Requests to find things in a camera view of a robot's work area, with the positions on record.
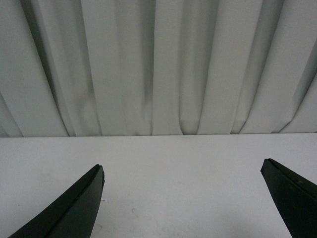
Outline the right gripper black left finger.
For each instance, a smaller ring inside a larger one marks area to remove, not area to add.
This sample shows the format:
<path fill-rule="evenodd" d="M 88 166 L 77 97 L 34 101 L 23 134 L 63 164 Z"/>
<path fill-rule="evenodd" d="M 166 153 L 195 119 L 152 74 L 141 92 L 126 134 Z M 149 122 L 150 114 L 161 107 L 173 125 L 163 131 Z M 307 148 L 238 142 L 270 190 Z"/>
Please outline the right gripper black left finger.
<path fill-rule="evenodd" d="M 103 167 L 93 166 L 67 191 L 11 238 L 89 238 L 105 182 Z"/>

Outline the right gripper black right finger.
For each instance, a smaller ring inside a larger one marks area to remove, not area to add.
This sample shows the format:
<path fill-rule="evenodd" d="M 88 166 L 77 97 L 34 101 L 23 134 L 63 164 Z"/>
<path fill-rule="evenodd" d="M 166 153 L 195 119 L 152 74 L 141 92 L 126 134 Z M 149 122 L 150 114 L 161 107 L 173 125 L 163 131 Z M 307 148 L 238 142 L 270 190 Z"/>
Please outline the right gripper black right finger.
<path fill-rule="evenodd" d="M 262 176 L 293 238 L 317 236 L 317 185 L 273 159 L 265 159 Z"/>

